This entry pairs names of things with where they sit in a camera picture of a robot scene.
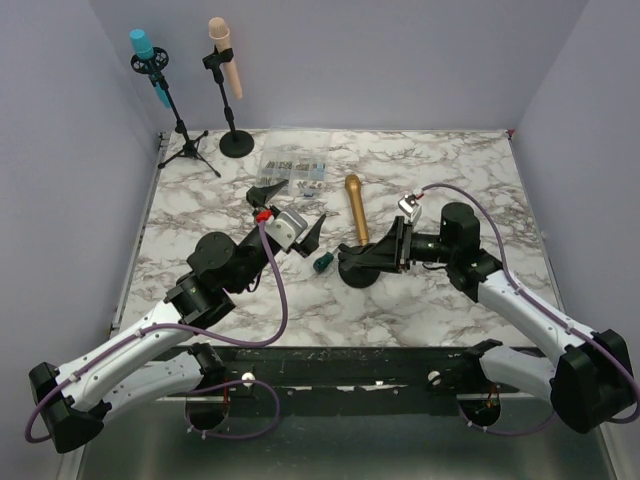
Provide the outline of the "black round-base mic stand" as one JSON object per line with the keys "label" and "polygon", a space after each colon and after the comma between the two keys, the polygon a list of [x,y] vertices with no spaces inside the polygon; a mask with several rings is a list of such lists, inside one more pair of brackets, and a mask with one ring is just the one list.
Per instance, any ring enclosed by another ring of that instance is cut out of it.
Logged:
{"label": "black round-base mic stand", "polygon": [[381,275],[379,269],[349,266],[348,262],[344,259],[345,255],[361,254],[367,252],[373,246],[373,243],[358,246],[349,246],[341,243],[338,246],[338,273],[342,281],[349,287],[355,289],[368,288],[379,279]]}

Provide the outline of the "gold microphone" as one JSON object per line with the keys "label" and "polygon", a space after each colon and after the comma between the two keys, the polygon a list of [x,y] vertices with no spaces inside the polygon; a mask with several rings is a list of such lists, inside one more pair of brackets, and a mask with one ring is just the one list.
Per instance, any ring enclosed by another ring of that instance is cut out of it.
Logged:
{"label": "gold microphone", "polygon": [[356,235],[361,246],[369,243],[369,230],[361,195],[361,180],[356,174],[349,174],[344,181],[344,188],[350,201]]}

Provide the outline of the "pink microphone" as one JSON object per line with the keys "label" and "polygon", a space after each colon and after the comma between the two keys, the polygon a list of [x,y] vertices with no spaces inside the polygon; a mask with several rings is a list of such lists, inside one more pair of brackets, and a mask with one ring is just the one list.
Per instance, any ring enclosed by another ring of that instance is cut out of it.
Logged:
{"label": "pink microphone", "polygon": [[235,62],[235,55],[232,50],[231,30],[229,26],[221,17],[211,18],[208,22],[208,34],[224,60],[223,65],[226,79],[231,86],[233,94],[238,100],[242,99],[243,88]]}

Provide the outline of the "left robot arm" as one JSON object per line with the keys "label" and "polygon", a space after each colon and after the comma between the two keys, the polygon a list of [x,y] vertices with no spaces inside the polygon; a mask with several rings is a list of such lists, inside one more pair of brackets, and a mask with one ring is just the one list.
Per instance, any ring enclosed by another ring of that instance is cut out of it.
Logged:
{"label": "left robot arm", "polygon": [[68,453],[91,442],[103,430],[107,416],[121,408],[173,394],[214,393],[222,372],[209,346],[196,345],[163,364],[155,361],[193,336],[249,349],[277,341],[286,329],[286,318],[275,334],[262,341],[239,341],[210,329],[234,309],[232,295],[256,290],[265,267],[273,270],[281,310],[288,310],[275,256],[296,252],[308,257],[319,246],[326,218],[320,216],[309,225],[295,209],[271,205],[285,185],[250,188],[246,200],[255,225],[247,236],[241,242],[220,231],[201,237],[187,258],[188,273],[132,326],[75,360],[33,367],[28,378],[35,409],[25,427],[25,440],[50,441],[58,453]]}

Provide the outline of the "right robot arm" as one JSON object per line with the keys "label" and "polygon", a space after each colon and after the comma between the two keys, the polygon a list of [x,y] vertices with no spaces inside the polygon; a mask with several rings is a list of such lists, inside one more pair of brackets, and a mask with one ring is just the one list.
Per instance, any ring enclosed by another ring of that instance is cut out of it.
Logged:
{"label": "right robot arm", "polygon": [[518,283],[501,260],[481,247],[479,219],[465,203],[442,208],[436,235],[416,233],[396,217],[380,241],[340,245],[338,259],[343,281],[354,288],[370,285],[380,273],[436,263],[458,291],[507,320],[542,353],[536,357],[486,340],[467,349],[452,374],[442,375],[443,385],[480,392],[493,383],[506,384],[547,402],[578,433],[618,422],[619,413],[638,400],[624,339],[564,316]]}

